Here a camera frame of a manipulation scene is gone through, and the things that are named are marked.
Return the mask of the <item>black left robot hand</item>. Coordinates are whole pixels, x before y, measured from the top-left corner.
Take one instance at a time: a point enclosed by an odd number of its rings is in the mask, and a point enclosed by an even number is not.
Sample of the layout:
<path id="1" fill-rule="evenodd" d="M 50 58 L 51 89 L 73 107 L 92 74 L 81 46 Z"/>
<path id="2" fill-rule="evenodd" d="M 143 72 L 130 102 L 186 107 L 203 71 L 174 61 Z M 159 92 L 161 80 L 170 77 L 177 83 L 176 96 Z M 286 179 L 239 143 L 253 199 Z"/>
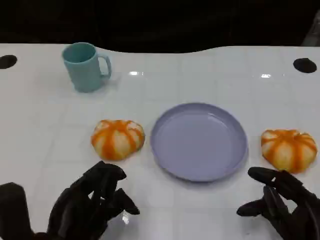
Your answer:
<path id="1" fill-rule="evenodd" d="M 119 181 L 127 177 L 117 165 L 98 162 L 56 200 L 49 216 L 47 234 L 55 240 L 98 240 L 108 222 L 126 211 L 140 210 Z"/>

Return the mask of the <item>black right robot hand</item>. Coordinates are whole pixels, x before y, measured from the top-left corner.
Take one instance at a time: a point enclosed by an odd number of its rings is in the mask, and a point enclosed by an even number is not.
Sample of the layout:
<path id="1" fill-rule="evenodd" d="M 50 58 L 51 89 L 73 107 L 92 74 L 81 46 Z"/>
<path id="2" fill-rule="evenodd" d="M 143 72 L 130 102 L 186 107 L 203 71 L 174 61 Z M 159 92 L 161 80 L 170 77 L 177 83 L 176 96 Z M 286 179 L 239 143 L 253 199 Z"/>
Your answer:
<path id="1" fill-rule="evenodd" d="M 320 199 L 285 170 L 251 167 L 248 175 L 264 184 L 260 199 L 240 206 L 241 217 L 262 216 L 284 240 L 320 239 Z"/>

